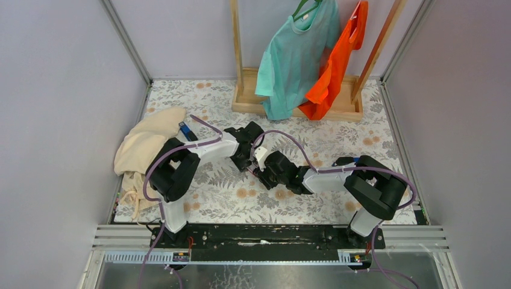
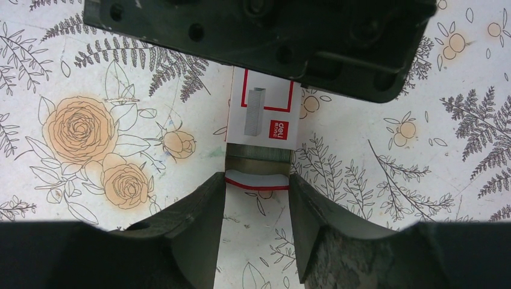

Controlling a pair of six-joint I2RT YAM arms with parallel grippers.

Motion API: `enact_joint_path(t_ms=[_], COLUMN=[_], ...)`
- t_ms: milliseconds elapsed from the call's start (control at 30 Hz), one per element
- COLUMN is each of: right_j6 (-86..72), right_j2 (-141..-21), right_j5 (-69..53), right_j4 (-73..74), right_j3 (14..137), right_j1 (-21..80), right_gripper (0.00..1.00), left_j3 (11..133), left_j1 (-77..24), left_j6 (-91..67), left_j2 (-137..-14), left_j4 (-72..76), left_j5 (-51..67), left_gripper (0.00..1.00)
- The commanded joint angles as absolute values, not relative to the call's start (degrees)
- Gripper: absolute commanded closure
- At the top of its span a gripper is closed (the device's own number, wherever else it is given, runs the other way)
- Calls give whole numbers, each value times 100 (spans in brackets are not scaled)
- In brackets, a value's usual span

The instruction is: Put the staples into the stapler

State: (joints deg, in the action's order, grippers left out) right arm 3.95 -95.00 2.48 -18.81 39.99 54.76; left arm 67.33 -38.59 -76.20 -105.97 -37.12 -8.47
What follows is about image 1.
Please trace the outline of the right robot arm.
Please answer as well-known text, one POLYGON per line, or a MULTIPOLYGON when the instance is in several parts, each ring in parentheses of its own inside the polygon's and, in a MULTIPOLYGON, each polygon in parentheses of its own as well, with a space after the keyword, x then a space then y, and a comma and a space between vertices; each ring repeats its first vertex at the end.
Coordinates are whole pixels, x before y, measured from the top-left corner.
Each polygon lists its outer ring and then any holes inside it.
POLYGON ((346 242, 360 248, 373 229, 392 220, 409 187, 405 178, 368 155, 340 157, 331 168, 297 166, 279 151, 257 148, 254 174, 267 188, 285 186, 294 194, 314 194, 345 189, 362 206, 348 225, 346 242))

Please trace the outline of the blue stapler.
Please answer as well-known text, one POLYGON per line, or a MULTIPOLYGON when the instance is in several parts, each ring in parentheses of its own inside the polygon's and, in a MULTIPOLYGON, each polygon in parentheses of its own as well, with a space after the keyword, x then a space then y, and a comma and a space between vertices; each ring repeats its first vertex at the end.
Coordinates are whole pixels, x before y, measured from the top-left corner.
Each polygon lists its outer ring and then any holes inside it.
POLYGON ((181 133, 185 136, 187 141, 197 141, 198 140, 195 133, 184 122, 179 123, 179 128, 180 128, 181 133))
POLYGON ((359 157, 339 157, 333 164, 333 167, 346 166, 358 162, 359 157))

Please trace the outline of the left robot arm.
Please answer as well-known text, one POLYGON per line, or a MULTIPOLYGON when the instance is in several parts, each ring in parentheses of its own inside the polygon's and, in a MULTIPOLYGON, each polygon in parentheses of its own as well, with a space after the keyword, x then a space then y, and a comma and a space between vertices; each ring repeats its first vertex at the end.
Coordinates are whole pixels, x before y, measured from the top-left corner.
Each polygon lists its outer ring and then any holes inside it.
POLYGON ((252 165, 252 145, 263 129, 255 122, 245 127, 212 128, 216 136, 204 140, 182 142, 170 138, 146 171, 148 185, 157 192, 165 225, 164 240, 172 247, 182 246, 187 239, 187 218, 182 197, 188 191, 198 168, 207 163, 229 159, 244 172, 252 165))

